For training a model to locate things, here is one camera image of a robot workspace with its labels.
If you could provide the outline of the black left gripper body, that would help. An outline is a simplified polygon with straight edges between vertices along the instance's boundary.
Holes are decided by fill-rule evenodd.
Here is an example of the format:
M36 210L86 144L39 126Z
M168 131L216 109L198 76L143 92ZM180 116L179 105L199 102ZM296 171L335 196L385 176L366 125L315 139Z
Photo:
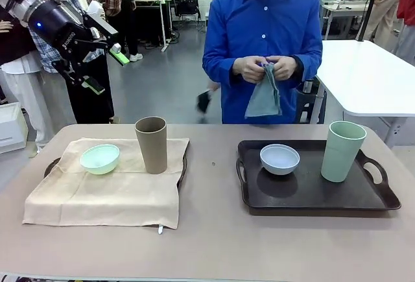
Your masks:
M53 62L66 60L71 66L92 62L104 54L103 49L87 52L75 40L90 41L90 32L77 23L64 6L55 1L40 5L30 16L28 29L45 70L53 70Z

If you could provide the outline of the person's right hand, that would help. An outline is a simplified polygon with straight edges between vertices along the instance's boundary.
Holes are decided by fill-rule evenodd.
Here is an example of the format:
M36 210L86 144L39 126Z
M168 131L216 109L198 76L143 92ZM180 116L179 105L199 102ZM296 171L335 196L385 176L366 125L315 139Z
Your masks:
M265 70L262 65L266 63L266 58L262 56L237 58L233 63L232 73L234 75L241 75L249 83L258 84L265 75Z

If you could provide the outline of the person's left hand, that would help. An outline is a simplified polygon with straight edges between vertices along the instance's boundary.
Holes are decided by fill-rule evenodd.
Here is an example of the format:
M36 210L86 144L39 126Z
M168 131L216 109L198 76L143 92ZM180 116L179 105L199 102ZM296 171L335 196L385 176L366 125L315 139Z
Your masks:
M266 59L274 64L273 74L278 81L288 80L298 67L297 61L290 56L268 56Z

